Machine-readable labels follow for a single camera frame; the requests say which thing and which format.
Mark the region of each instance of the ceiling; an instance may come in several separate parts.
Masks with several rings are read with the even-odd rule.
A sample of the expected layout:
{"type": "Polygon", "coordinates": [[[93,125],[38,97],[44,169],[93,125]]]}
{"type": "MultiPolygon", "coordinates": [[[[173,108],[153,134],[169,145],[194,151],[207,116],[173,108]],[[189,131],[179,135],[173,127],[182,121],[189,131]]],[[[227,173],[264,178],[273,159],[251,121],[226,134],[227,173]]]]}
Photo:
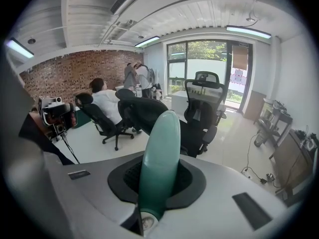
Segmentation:
{"type": "MultiPolygon", "coordinates": [[[[18,19],[11,36],[34,53],[26,60],[10,52],[17,72],[53,58],[81,50],[134,47],[154,35],[196,28],[247,26],[253,0],[126,0],[115,13],[117,0],[33,0],[18,19]],[[34,38],[35,44],[28,44],[34,38]]],[[[251,28],[279,36],[297,35],[301,26],[287,0],[257,0],[251,28]]]]}

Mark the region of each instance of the black fisheye border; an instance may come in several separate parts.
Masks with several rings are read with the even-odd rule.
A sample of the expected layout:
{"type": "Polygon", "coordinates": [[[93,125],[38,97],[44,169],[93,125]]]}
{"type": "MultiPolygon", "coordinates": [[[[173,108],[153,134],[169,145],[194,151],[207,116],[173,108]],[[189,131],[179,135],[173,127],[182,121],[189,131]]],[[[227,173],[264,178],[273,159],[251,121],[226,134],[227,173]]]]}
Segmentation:
{"type": "MultiPolygon", "coordinates": [[[[15,24],[17,18],[22,13],[22,11],[26,8],[31,0],[1,0],[1,53],[0,58],[4,59],[4,41],[10,31],[15,24]]],[[[317,53],[319,50],[319,34],[318,34],[318,21],[317,17],[317,4],[318,0],[290,0],[295,6],[296,10],[299,12],[301,19],[303,20],[304,25],[307,27],[312,41],[316,45],[317,53]]],[[[2,75],[2,64],[3,61],[0,61],[0,77],[2,75]]],[[[10,95],[10,90],[4,90],[2,86],[0,86],[0,95],[10,95]]],[[[3,134],[4,129],[0,126],[0,133],[3,134]]],[[[3,212],[3,218],[6,220],[6,226],[3,226],[4,230],[1,230],[1,236],[4,238],[15,238],[19,235],[28,235],[29,237],[41,237],[41,238],[49,238],[48,235],[45,235],[21,210],[20,206],[18,206],[17,202],[10,194],[6,184],[4,183],[4,179],[1,175],[0,177],[0,186],[1,186],[1,197],[2,197],[2,206],[4,206],[5,210],[3,212]]],[[[307,192],[305,199],[295,214],[294,217],[291,218],[290,222],[282,227],[280,232],[275,235],[275,238],[287,238],[287,237],[295,237],[298,235],[303,235],[303,237],[307,238],[312,235],[317,234],[317,223],[318,219],[315,218],[318,210],[318,199],[319,199],[319,179],[318,172],[315,175],[313,184],[311,189],[307,192]]]]}

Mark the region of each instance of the backpack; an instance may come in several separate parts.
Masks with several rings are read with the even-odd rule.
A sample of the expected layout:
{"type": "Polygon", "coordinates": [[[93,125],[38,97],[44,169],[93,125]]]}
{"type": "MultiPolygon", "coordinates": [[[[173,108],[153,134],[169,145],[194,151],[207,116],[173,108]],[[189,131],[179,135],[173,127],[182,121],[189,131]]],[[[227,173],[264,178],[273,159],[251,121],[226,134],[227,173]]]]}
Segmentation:
{"type": "Polygon", "coordinates": [[[153,86],[155,84],[155,73],[154,73],[154,70],[152,68],[148,68],[146,65],[143,65],[143,66],[145,66],[147,71],[148,71],[147,80],[153,86]]]}

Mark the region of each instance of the white column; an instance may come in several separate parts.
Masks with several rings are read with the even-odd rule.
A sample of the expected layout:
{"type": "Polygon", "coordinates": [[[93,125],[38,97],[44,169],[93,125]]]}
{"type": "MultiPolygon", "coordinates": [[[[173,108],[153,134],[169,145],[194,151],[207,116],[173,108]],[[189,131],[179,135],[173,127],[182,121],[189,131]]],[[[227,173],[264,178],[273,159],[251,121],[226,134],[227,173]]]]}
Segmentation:
{"type": "Polygon", "coordinates": [[[275,99],[278,91],[281,70],[281,47],[277,36],[271,38],[268,99],[275,99]]]}

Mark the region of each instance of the person in gray shirt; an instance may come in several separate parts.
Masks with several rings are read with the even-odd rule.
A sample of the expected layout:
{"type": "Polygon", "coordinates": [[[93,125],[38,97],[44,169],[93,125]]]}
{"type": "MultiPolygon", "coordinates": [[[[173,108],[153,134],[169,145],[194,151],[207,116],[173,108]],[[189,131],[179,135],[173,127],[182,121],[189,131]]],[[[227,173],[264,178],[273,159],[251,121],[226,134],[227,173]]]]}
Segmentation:
{"type": "Polygon", "coordinates": [[[124,88],[134,91],[136,84],[139,83],[136,77],[136,71],[132,67],[131,63],[127,64],[127,67],[124,69],[124,88]]]}

